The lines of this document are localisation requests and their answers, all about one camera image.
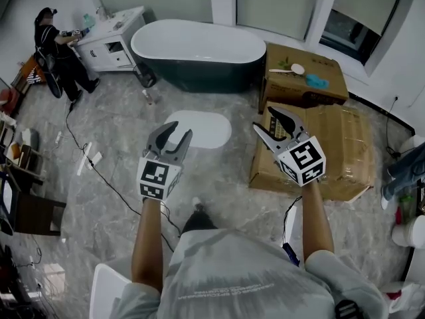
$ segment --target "white wall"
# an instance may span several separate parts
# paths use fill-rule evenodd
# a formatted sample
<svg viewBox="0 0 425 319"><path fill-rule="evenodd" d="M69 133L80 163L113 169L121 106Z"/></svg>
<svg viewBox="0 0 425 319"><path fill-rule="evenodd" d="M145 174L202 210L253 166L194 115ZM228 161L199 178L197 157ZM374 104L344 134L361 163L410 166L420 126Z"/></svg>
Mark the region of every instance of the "white wall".
<svg viewBox="0 0 425 319"><path fill-rule="evenodd" d="M82 28L83 15L96 15L92 0L11 0L0 20L0 77L11 83L35 51L34 19L41 9L55 8L54 26L61 30Z"/></svg>
<svg viewBox="0 0 425 319"><path fill-rule="evenodd" d="M425 135L425 0L413 0L389 49L368 79L345 75L349 90L388 110Z"/></svg>

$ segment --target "white bath mat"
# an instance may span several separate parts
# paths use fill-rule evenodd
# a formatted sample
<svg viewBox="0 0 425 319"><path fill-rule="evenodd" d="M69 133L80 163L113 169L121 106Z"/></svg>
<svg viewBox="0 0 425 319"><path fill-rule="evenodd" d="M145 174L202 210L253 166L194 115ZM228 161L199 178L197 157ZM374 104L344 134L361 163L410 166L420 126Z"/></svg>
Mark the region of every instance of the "white bath mat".
<svg viewBox="0 0 425 319"><path fill-rule="evenodd" d="M169 138L172 144L178 144L189 129L193 131L191 146L196 148L219 148L227 143L232 134L232 126L222 114L181 110L174 112L165 123L175 120L179 125Z"/></svg>

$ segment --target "person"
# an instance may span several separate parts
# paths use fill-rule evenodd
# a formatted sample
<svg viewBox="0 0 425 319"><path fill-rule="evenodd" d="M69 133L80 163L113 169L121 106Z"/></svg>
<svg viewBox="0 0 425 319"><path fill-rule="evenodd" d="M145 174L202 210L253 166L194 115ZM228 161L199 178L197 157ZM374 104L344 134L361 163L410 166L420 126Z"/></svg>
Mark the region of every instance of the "person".
<svg viewBox="0 0 425 319"><path fill-rule="evenodd" d="M75 82L79 83L88 93L92 93L99 78L90 80L86 68L77 58L68 44L81 39L81 35L65 37L52 25L53 15L56 10L44 8L34 21L35 44L43 50L44 55L51 54L55 59L54 68L58 71L59 78L66 95L71 102L76 102L82 95Z"/></svg>
<svg viewBox="0 0 425 319"><path fill-rule="evenodd" d="M425 176L425 142L390 165L387 172L392 181L381 189L381 207L384 210L396 193Z"/></svg>
<svg viewBox="0 0 425 319"><path fill-rule="evenodd" d="M110 318L335 318L342 300L354 302L364 318L387 318L378 289L334 255L317 181L302 187L302 199L304 268L277 245L217 229L195 200L164 283L161 205L146 199L132 283Z"/></svg>

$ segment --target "blue object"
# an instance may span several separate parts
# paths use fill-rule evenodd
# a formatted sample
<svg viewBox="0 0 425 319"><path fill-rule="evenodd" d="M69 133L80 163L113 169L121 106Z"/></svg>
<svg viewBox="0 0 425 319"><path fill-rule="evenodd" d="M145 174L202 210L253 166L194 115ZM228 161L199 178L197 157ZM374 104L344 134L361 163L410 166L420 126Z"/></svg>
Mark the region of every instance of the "blue object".
<svg viewBox="0 0 425 319"><path fill-rule="evenodd" d="M81 31L81 35L84 37L87 33L89 33L90 32L90 29L89 28L87 28L87 29L83 29L82 31Z"/></svg>
<svg viewBox="0 0 425 319"><path fill-rule="evenodd" d="M89 14L84 14L84 28L91 29L96 24L96 19Z"/></svg>
<svg viewBox="0 0 425 319"><path fill-rule="evenodd" d="M288 254L291 262L296 265L297 267L299 267L299 260L297 258L297 255L295 254L294 250L292 249L292 247L290 246L289 243L284 243L283 247L284 251L286 252L286 254Z"/></svg>
<svg viewBox="0 0 425 319"><path fill-rule="evenodd" d="M315 74L307 74L305 76L305 82L308 86L311 86L312 88L328 88L329 87L329 81L326 79L321 79Z"/></svg>
<svg viewBox="0 0 425 319"><path fill-rule="evenodd" d="M390 201L396 193L425 176L425 143L390 165L388 173L394 180L383 187L382 194Z"/></svg>

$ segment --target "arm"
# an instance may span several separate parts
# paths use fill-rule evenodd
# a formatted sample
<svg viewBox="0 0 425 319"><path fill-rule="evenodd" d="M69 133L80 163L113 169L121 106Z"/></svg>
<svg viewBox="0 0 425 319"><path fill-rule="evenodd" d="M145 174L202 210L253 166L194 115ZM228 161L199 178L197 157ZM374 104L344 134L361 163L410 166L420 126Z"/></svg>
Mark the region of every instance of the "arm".
<svg viewBox="0 0 425 319"><path fill-rule="evenodd" d="M161 240L161 204L146 199L131 260L131 281L162 291L163 257Z"/></svg>
<svg viewBox="0 0 425 319"><path fill-rule="evenodd" d="M63 37L62 35L57 35L55 36L54 41L59 45L63 45L79 39L81 39L80 35L72 35L70 37Z"/></svg>
<svg viewBox="0 0 425 319"><path fill-rule="evenodd" d="M315 251L333 253L331 228L327 220L317 181L302 187L304 261Z"/></svg>

